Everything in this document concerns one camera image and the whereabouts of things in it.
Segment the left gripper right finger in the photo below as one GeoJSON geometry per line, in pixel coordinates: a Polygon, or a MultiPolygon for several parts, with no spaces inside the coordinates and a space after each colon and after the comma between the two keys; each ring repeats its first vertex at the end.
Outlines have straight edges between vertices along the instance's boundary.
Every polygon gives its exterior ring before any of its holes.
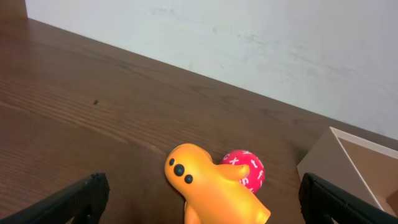
{"type": "Polygon", "coordinates": [[[397,218],[307,172],[298,199],[306,224],[397,224],[397,218]]]}

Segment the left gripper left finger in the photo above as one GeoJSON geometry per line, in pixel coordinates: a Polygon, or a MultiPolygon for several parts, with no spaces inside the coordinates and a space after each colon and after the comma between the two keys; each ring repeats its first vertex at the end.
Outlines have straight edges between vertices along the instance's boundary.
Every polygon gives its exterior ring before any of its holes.
{"type": "Polygon", "coordinates": [[[99,223],[108,199],[106,174],[94,173],[1,219],[1,223],[99,223]]]}

